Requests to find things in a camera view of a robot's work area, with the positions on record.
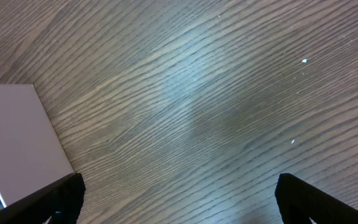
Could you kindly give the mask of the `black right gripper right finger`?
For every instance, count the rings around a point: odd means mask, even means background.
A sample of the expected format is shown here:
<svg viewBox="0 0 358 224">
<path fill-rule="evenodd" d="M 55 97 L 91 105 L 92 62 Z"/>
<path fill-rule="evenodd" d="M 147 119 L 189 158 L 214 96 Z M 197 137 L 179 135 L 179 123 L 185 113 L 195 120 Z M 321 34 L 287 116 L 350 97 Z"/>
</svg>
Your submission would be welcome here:
<svg viewBox="0 0 358 224">
<path fill-rule="evenodd" d="M 292 174 L 280 174 L 275 198 L 284 224 L 353 224 L 358 210 Z"/>
</svg>

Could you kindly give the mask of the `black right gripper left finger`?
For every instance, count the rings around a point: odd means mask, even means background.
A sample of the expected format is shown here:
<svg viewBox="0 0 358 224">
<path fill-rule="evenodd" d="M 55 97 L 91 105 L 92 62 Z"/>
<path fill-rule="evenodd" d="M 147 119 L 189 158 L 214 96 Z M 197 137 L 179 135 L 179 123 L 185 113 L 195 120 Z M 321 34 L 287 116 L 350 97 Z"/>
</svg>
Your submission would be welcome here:
<svg viewBox="0 0 358 224">
<path fill-rule="evenodd" d="M 0 210 L 0 224 L 76 224 L 85 191 L 82 175 L 68 174 Z"/>
</svg>

